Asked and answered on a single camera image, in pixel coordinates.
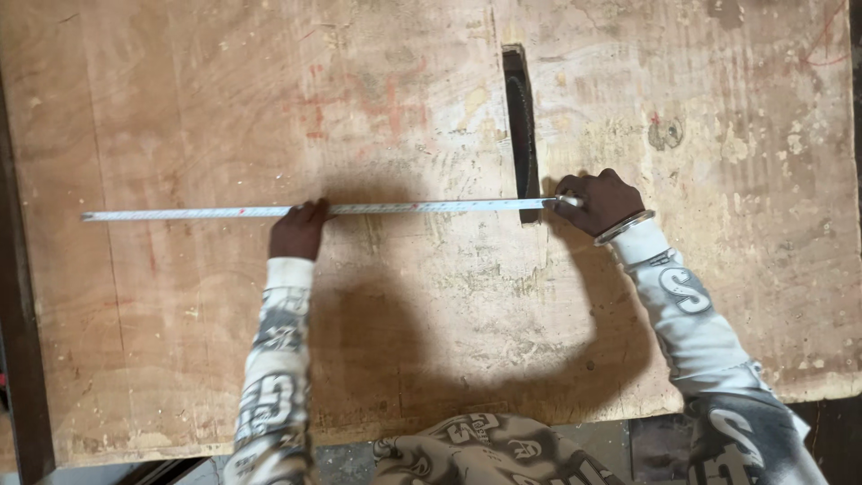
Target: wrist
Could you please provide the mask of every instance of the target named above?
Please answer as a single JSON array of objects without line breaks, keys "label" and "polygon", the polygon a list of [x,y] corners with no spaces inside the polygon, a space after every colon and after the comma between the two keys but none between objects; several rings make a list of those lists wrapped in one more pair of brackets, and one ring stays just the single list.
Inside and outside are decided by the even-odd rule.
[{"label": "wrist", "polygon": [[613,236],[609,243],[620,262],[626,266],[646,261],[671,248],[653,218],[628,226],[623,232]]}]

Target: wooden work surface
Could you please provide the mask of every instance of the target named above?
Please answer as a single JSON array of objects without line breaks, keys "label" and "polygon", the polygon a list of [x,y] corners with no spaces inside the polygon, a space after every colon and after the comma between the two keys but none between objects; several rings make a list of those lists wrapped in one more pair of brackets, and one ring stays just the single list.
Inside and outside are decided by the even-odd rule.
[{"label": "wooden work surface", "polygon": [[[503,43],[546,190],[616,168],[782,399],[857,394],[846,2],[737,1],[0,1],[58,464],[232,450],[272,223],[81,211],[512,198]],[[679,411],[628,278],[547,219],[329,223],[317,443]]]}]

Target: person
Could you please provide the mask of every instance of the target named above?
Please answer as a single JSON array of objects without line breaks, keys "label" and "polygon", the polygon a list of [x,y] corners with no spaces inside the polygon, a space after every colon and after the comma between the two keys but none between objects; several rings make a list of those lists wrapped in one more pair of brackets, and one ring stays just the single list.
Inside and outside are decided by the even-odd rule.
[{"label": "person", "polygon": [[[694,420],[691,485],[825,484],[803,446],[809,427],[760,379],[700,280],[670,247],[640,193],[611,169],[567,175],[547,209],[609,243],[649,313],[670,381]],[[308,202],[272,227],[260,328],[246,362],[231,484],[317,483],[309,437],[308,310],[328,204]],[[372,483],[616,485],[618,477],[532,419],[468,414],[374,443]]]}]

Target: shirt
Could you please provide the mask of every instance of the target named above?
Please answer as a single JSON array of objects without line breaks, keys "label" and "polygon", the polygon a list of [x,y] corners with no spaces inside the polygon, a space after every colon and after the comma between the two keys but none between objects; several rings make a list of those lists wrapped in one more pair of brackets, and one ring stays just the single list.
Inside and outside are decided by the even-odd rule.
[{"label": "shirt", "polygon": [[[654,220],[611,245],[647,309],[670,381],[694,420],[691,485],[825,484],[809,427],[776,399],[701,281]],[[318,483],[309,438],[309,296],[314,262],[272,258],[246,360],[228,484]],[[514,414],[457,416],[373,445],[375,485],[617,485],[571,440]]]}]

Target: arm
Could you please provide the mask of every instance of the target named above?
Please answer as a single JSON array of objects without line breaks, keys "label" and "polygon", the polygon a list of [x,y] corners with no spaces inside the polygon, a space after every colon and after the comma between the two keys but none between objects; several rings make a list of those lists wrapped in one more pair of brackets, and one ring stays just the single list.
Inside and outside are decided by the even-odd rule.
[{"label": "arm", "polygon": [[[593,237],[641,214],[640,194],[613,170],[569,176],[558,193],[586,200],[552,210]],[[760,366],[742,349],[700,280],[683,265],[654,220],[610,240],[649,313],[671,383],[694,419],[691,485],[825,484],[803,446],[809,427],[760,379]]]},{"label": "arm", "polygon": [[246,360],[226,483],[316,483],[309,437],[308,312],[328,204],[307,202],[272,227],[260,327]]}]

